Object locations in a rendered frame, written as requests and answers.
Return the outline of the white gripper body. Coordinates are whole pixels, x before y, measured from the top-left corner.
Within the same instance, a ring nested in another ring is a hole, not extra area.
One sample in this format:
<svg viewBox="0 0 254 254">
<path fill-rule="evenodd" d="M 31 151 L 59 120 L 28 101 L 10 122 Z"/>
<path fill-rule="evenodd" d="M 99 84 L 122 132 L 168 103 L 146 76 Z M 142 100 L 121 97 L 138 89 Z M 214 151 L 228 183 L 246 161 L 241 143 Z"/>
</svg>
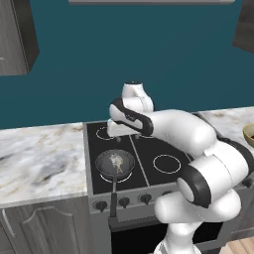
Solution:
<svg viewBox="0 0 254 254">
<path fill-rule="evenodd" d="M 123 124 L 117 124 L 112 119 L 107 121 L 107 134 L 109 137 L 126 136 L 131 135 L 132 133 L 133 131 Z"/>
</svg>

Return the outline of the pale fish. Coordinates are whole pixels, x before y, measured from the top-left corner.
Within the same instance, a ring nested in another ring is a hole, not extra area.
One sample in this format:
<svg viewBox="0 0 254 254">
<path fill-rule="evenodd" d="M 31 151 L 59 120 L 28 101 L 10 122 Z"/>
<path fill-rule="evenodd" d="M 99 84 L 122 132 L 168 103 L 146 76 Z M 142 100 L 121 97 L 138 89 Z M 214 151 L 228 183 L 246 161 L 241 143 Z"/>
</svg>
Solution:
<svg viewBox="0 0 254 254">
<path fill-rule="evenodd" d="M 112 163 L 112 166 L 116 169 L 118 174 L 123 173 L 121 169 L 121 165 L 123 164 L 123 159 L 118 154 L 112 154 L 110 156 L 110 161 Z"/>
</svg>

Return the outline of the dark frying pan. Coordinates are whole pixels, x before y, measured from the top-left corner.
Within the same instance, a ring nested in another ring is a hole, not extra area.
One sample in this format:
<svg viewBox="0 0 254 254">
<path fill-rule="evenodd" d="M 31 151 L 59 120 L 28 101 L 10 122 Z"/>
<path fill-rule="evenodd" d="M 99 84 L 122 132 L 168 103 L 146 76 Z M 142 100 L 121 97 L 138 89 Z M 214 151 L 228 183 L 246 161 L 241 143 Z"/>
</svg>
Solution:
<svg viewBox="0 0 254 254">
<path fill-rule="evenodd" d="M 116 169 L 112 166 L 110 156 L 112 154 L 118 154 L 123 159 L 121 169 L 123 173 L 118 174 Z M 111 204 L 110 204 L 110 217 L 114 218 L 117 215 L 117 191 L 116 186 L 119 180 L 127 178 L 135 167 L 134 157 L 127 151 L 124 150 L 107 150 L 102 152 L 95 160 L 95 166 L 98 172 L 104 177 L 112 181 L 112 193 L 111 193 Z"/>
</svg>

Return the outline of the black and grey stove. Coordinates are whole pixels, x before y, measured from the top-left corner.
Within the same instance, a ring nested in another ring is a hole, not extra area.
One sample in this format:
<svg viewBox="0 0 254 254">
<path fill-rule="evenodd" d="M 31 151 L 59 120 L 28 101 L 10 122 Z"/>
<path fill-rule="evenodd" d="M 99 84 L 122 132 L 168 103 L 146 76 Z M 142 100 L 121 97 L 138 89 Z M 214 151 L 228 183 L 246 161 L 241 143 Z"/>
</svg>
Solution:
<svg viewBox="0 0 254 254">
<path fill-rule="evenodd" d="M 98 172 L 95 166 L 96 158 L 107 150 L 119 149 L 129 152 L 135 159 L 132 173 L 127 178 L 119 180 L 116 186 L 117 215 L 115 217 L 119 221 L 126 221 L 156 217 L 156 199 L 164 191 L 175 192 L 179 189 L 177 185 L 179 171 L 189 164 L 193 157 L 164 141 L 140 133 L 120 136 L 122 140 L 118 143 L 116 137 L 108 136 L 107 121 L 84 124 L 83 134 L 94 253 L 112 254 L 111 231 L 108 223 L 112 181 Z M 148 204 L 140 201 L 140 196 L 145 193 L 152 196 Z M 126 208 L 118 203 L 122 197 L 130 199 Z M 100 212 L 95 208 L 95 204 L 102 200 L 107 202 L 107 207 Z"/>
</svg>

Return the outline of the black oven door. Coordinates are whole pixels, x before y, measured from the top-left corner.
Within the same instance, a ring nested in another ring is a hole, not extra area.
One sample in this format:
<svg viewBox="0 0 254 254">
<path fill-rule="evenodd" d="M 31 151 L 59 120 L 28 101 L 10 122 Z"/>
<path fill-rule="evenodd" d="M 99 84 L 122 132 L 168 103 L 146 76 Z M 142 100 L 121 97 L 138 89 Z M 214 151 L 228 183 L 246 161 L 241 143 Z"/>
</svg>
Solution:
<svg viewBox="0 0 254 254">
<path fill-rule="evenodd" d="M 109 217 L 108 223 L 112 254 L 152 254 L 168 229 L 155 216 L 126 221 Z M 195 231 L 192 242 L 202 254 L 218 254 L 229 235 L 228 222 L 204 222 Z"/>
</svg>

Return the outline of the grey wood cabinet door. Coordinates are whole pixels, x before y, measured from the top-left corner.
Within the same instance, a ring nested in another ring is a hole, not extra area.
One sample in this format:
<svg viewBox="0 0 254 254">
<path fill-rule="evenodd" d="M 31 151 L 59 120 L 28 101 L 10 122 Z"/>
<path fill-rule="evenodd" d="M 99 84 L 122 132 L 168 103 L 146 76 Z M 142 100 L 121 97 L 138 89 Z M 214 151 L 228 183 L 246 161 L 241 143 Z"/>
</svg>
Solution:
<svg viewBox="0 0 254 254">
<path fill-rule="evenodd" d="M 16 237 L 0 222 L 15 254 L 95 254 L 86 196 L 5 207 Z"/>
<path fill-rule="evenodd" d="M 236 189 L 242 202 L 240 213 L 233 220 L 230 241 L 254 237 L 254 187 Z"/>
<path fill-rule="evenodd" d="M 10 240 L 2 226 L 0 226 L 0 254 L 15 254 Z"/>
</svg>

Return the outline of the olive yellow bowl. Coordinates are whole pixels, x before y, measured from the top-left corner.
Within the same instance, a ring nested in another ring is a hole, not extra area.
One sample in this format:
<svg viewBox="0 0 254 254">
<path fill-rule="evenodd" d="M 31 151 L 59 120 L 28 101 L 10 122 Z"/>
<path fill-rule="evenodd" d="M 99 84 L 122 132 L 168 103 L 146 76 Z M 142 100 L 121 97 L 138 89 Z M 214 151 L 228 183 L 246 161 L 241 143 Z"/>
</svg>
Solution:
<svg viewBox="0 0 254 254">
<path fill-rule="evenodd" d="M 254 123 L 247 124 L 243 127 L 243 136 L 245 141 L 254 148 Z"/>
</svg>

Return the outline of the grey range hood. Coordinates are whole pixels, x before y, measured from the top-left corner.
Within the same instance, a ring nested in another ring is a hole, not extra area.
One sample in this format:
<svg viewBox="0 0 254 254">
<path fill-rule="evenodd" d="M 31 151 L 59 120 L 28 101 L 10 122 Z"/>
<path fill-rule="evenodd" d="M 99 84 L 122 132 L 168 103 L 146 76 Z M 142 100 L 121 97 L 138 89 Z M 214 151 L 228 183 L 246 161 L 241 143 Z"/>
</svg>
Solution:
<svg viewBox="0 0 254 254">
<path fill-rule="evenodd" d="M 232 4 L 235 0 L 68 0 L 69 4 L 176 4 L 176 5 L 204 5 L 204 4 Z"/>
</svg>

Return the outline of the grey wood wall cupboard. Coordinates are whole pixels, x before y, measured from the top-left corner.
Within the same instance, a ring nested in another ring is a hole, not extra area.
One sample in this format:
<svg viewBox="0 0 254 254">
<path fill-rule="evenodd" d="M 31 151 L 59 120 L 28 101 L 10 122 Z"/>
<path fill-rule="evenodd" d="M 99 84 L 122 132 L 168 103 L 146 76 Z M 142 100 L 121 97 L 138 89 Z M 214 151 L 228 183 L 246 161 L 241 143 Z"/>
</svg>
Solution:
<svg viewBox="0 0 254 254">
<path fill-rule="evenodd" d="M 254 54 L 254 0 L 242 0 L 232 45 Z"/>
<path fill-rule="evenodd" d="M 0 0 L 0 75 L 28 74 L 39 53 L 30 0 Z"/>
</svg>

